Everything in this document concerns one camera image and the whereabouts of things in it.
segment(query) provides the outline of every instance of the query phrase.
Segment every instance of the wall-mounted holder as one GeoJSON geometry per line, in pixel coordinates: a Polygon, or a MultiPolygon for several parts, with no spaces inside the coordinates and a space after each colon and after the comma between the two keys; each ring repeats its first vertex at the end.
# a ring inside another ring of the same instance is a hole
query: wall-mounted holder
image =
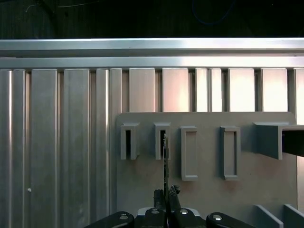
{"type": "Polygon", "coordinates": [[[283,152],[304,157],[304,125],[258,122],[257,152],[281,160],[283,152]]]}
{"type": "Polygon", "coordinates": [[[182,126],[181,131],[181,179],[196,181],[198,179],[197,165],[197,128],[182,126]]]}
{"type": "Polygon", "coordinates": [[[220,129],[223,176],[227,181],[237,181],[241,154],[241,129],[235,126],[222,126],[220,129]]]}
{"type": "Polygon", "coordinates": [[[137,132],[138,123],[125,123],[120,126],[120,159],[125,160],[130,154],[131,160],[135,160],[139,155],[137,149],[137,132]]]}
{"type": "MultiPolygon", "coordinates": [[[[191,207],[206,215],[220,209],[221,212],[249,224],[253,224],[254,216],[253,208],[248,205],[260,204],[264,209],[254,206],[260,215],[258,222],[266,221],[266,224],[269,222],[273,227],[281,227],[281,222],[285,223],[283,205],[297,204],[296,158],[285,153],[283,159],[278,161],[257,153],[257,135],[261,133],[255,123],[269,122],[289,123],[290,125],[284,126],[284,130],[290,130],[290,126],[292,130],[301,130],[300,126],[293,126],[295,115],[288,112],[119,115],[116,119],[117,141],[122,140],[122,144],[125,142],[119,135],[124,130],[131,130],[128,132],[131,139],[133,129],[133,138],[136,141],[130,140],[135,144],[132,154],[140,153],[140,156],[133,162],[112,159],[112,162],[116,162],[112,167],[116,168],[117,207],[136,214],[138,208],[143,208],[151,201],[150,196],[145,193],[163,186],[163,161],[159,160],[161,134],[170,129],[169,184],[180,186],[181,202],[190,203],[191,207]],[[237,178],[237,182],[228,181],[237,178]]],[[[286,136],[285,140],[289,139],[289,135],[285,134],[284,137],[286,136]]],[[[293,143],[301,145],[301,140],[293,143]]],[[[302,219],[298,212],[293,212],[293,216],[302,219]]]]}
{"type": "Polygon", "coordinates": [[[168,159],[171,158],[171,137],[170,137],[170,123],[154,123],[155,125],[155,159],[160,160],[163,146],[163,136],[166,134],[168,138],[168,159]]]}

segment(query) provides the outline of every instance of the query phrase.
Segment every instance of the vertical rib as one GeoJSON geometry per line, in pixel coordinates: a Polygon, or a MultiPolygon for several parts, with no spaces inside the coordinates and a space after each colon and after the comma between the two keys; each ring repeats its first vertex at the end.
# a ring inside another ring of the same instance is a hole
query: vertical rib
{"type": "Polygon", "coordinates": [[[56,226],[57,71],[33,70],[30,107],[30,207],[33,228],[56,226]]]}
{"type": "Polygon", "coordinates": [[[110,214],[109,71],[96,71],[96,220],[110,214]]]}
{"type": "Polygon", "coordinates": [[[262,69],[263,112],[286,112],[288,110],[287,70],[262,69]]]}
{"type": "Polygon", "coordinates": [[[55,83],[55,228],[58,228],[60,226],[60,73],[57,73],[55,83]]]}
{"type": "Polygon", "coordinates": [[[11,110],[11,135],[12,135],[12,183],[11,183],[11,216],[10,226],[13,228],[22,227],[22,198],[23,198],[23,184],[22,184],[22,163],[23,163],[23,115],[24,105],[23,100],[25,91],[25,71],[15,70],[11,77],[11,91],[12,91],[12,110],[11,110]]]}
{"type": "Polygon", "coordinates": [[[163,69],[163,111],[189,112],[189,73],[188,69],[163,69]]]}
{"type": "Polygon", "coordinates": [[[254,69],[228,70],[229,111],[255,111],[255,72],[254,69]]]}
{"type": "Polygon", "coordinates": [[[3,184],[0,187],[0,226],[10,225],[10,86],[11,71],[0,70],[0,180],[3,184]]]}
{"type": "Polygon", "coordinates": [[[210,69],[208,71],[208,111],[222,112],[222,71],[210,69]]]}
{"type": "Polygon", "coordinates": [[[90,220],[90,73],[65,70],[61,168],[63,227],[84,227],[90,220]]]}
{"type": "Polygon", "coordinates": [[[122,113],[122,69],[111,69],[109,79],[109,131],[110,131],[110,213],[116,212],[116,117],[122,113]]]}
{"type": "Polygon", "coordinates": [[[29,122],[29,113],[30,113],[30,84],[31,84],[31,75],[26,74],[25,76],[25,90],[24,90],[24,100],[23,100],[23,107],[24,107],[24,113],[23,113],[23,176],[22,176],[22,183],[23,183],[23,202],[22,202],[22,214],[23,214],[23,221],[22,226],[23,228],[29,228],[30,227],[30,204],[29,204],[29,191],[30,188],[30,172],[29,172],[29,128],[30,128],[30,122],[29,122]]]}
{"type": "Polygon", "coordinates": [[[196,111],[208,111],[208,71],[204,68],[195,69],[196,78],[196,111]]]}
{"type": "Polygon", "coordinates": [[[12,193],[13,193],[13,75],[9,72],[9,228],[12,224],[12,193]]]}
{"type": "Polygon", "coordinates": [[[129,72],[129,111],[155,112],[155,69],[129,72]]]}

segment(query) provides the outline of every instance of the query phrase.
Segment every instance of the screw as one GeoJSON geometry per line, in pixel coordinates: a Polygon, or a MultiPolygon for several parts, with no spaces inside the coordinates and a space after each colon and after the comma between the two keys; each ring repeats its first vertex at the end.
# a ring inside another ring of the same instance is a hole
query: screw
{"type": "Polygon", "coordinates": [[[215,219],[217,221],[221,221],[222,217],[220,215],[213,215],[213,219],[215,219]]]}
{"type": "Polygon", "coordinates": [[[128,219],[128,216],[126,216],[125,214],[122,214],[121,217],[119,217],[119,219],[128,219]]]}
{"type": "Polygon", "coordinates": [[[186,209],[181,209],[180,210],[180,213],[182,213],[183,215],[187,215],[188,214],[188,211],[186,209]]]}

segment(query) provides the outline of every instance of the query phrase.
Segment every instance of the gray bracket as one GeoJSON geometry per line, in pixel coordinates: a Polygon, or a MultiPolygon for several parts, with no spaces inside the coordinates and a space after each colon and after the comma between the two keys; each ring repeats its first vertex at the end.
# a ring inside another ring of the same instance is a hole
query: gray bracket
{"type": "Polygon", "coordinates": [[[120,127],[120,159],[122,160],[127,159],[129,152],[131,160],[135,160],[139,155],[136,138],[136,128],[138,125],[138,123],[126,123],[120,127]]]}
{"type": "Polygon", "coordinates": [[[258,152],[281,160],[283,152],[304,157],[304,126],[288,122],[255,123],[258,152]]]}
{"type": "Polygon", "coordinates": [[[241,154],[241,129],[235,126],[222,126],[221,134],[224,179],[237,181],[241,154]]]}
{"type": "Polygon", "coordinates": [[[255,226],[257,228],[283,228],[284,224],[261,205],[256,206],[255,226]]]}
{"type": "Polygon", "coordinates": [[[181,179],[196,181],[197,168],[197,129],[195,126],[184,126],[181,130],[181,179]]]}
{"type": "Polygon", "coordinates": [[[289,204],[284,205],[284,226],[286,228],[302,228],[304,224],[304,214],[289,204]]]}

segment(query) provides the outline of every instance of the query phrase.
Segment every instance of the metal panel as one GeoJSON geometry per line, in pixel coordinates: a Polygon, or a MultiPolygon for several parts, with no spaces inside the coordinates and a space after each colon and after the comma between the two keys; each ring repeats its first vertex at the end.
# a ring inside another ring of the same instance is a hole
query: metal panel
{"type": "MultiPolygon", "coordinates": [[[[294,70],[296,122],[304,124],[304,69],[294,70]]],[[[298,210],[304,212],[304,158],[298,156],[298,210]]]]}
{"type": "Polygon", "coordinates": [[[99,220],[110,214],[109,180],[109,71],[96,71],[96,216],[99,220]]]}
{"type": "Polygon", "coordinates": [[[63,227],[84,227],[90,219],[90,75],[65,70],[62,93],[63,227]]]}
{"type": "Polygon", "coordinates": [[[262,69],[262,111],[285,112],[287,101],[287,70],[262,69]]]}
{"type": "Polygon", "coordinates": [[[221,69],[209,70],[209,111],[221,112],[222,102],[222,71],[221,69]]]}
{"type": "Polygon", "coordinates": [[[122,69],[111,69],[109,80],[109,126],[110,126],[110,153],[109,153],[109,183],[110,183],[110,213],[116,212],[117,208],[117,188],[116,188],[116,154],[118,151],[116,141],[116,117],[122,113],[122,69]]]}
{"type": "Polygon", "coordinates": [[[155,69],[130,69],[130,112],[155,112],[155,69]]]}
{"type": "Polygon", "coordinates": [[[196,111],[208,111],[208,71],[207,69],[195,69],[196,78],[196,111]]]}
{"type": "Polygon", "coordinates": [[[189,74],[188,69],[163,69],[163,111],[189,111],[189,74]]]}
{"type": "Polygon", "coordinates": [[[53,228],[58,227],[57,71],[33,70],[30,93],[30,227],[53,228]]]}
{"type": "Polygon", "coordinates": [[[255,111],[254,69],[228,70],[228,109],[231,112],[255,111]]]}
{"type": "Polygon", "coordinates": [[[11,219],[11,71],[0,70],[0,227],[8,227],[11,219]]]}

